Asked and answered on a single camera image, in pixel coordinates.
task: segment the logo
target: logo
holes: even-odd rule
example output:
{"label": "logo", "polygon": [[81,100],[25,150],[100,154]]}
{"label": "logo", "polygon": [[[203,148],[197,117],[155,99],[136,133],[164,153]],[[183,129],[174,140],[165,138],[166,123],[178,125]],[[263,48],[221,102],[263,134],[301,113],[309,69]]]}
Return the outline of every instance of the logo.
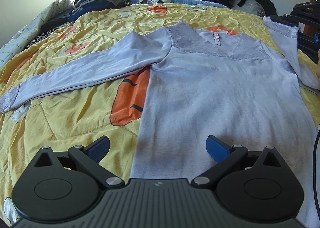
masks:
{"label": "logo", "polygon": [[156,185],[157,187],[160,187],[160,186],[162,186],[162,185],[163,185],[163,183],[162,183],[162,182],[160,182],[160,181],[158,181],[158,183],[155,183],[155,185]]}

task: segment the metal screw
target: metal screw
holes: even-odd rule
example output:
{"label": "metal screw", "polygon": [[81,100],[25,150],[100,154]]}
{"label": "metal screw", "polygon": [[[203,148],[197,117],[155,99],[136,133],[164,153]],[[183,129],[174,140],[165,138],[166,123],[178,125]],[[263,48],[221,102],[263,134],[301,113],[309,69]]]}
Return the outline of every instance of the metal screw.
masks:
{"label": "metal screw", "polygon": [[106,180],[108,185],[119,185],[122,182],[122,179],[119,177],[110,177]]}
{"label": "metal screw", "polygon": [[208,179],[205,176],[198,176],[193,180],[197,185],[205,185],[210,182],[210,179]]}

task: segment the white label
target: white label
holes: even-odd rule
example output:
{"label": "white label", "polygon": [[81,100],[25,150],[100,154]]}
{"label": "white label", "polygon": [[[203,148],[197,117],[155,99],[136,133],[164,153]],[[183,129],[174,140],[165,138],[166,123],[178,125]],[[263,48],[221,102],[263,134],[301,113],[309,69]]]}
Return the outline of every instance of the white label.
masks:
{"label": "white label", "polygon": [[215,38],[217,38],[217,39],[219,38],[219,34],[217,32],[214,31],[213,35],[214,35]]}
{"label": "white label", "polygon": [[220,40],[217,38],[214,38],[214,43],[216,43],[217,45],[220,45]]}

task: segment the yellow bedspread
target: yellow bedspread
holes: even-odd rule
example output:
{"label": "yellow bedspread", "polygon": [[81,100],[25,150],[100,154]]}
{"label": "yellow bedspread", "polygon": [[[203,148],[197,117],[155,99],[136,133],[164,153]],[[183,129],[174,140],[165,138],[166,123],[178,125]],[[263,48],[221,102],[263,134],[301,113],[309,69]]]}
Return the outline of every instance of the yellow bedspread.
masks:
{"label": "yellow bedspread", "polygon": [[[0,70],[0,95],[31,76],[53,70],[90,52],[108,49],[130,31],[147,34],[181,20],[198,29],[214,30],[221,25],[220,28],[224,26],[224,30],[234,34],[245,32],[278,50],[262,20],[255,15],[182,4],[133,5],[85,14],[15,56]],[[316,70],[316,65],[300,51],[299,60]],[[140,120],[136,119],[139,116],[131,115],[132,121],[125,126],[110,122],[122,80],[32,100],[25,118],[17,116],[17,111],[0,114],[0,217],[7,224],[4,201],[11,196],[19,176],[43,145],[49,145],[54,151],[66,151],[73,145],[86,146],[107,135],[110,152],[100,164],[128,180]],[[320,124],[320,97],[300,90],[315,124]]]}

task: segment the lace cuff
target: lace cuff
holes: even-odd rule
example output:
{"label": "lace cuff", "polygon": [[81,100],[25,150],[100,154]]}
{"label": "lace cuff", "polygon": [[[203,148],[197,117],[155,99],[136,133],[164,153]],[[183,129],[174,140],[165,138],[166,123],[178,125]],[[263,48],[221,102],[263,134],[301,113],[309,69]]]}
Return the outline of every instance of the lace cuff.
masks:
{"label": "lace cuff", "polygon": [[299,31],[298,26],[292,27],[292,26],[281,24],[281,23],[277,23],[272,21],[269,17],[263,17],[263,23],[268,28],[274,31],[277,31],[287,37],[295,38],[295,39],[298,38],[298,31]]}
{"label": "lace cuff", "polygon": [[19,88],[20,86],[11,88],[0,97],[0,113],[5,113],[11,109],[11,106],[18,95]]}

